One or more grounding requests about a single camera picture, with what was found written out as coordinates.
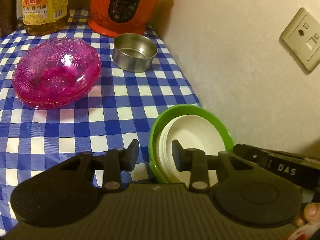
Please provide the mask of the operator hand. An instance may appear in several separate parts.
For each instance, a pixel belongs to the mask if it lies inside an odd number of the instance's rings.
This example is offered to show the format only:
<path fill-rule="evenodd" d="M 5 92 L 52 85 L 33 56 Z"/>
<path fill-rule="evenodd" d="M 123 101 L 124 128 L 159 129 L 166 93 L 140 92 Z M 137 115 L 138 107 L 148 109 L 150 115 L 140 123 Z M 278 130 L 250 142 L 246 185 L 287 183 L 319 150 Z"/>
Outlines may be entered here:
<path fill-rule="evenodd" d="M 320 204 L 309 203 L 304 206 L 298 216 L 295 218 L 295 225 L 302 227 L 306 223 L 320 221 Z"/>

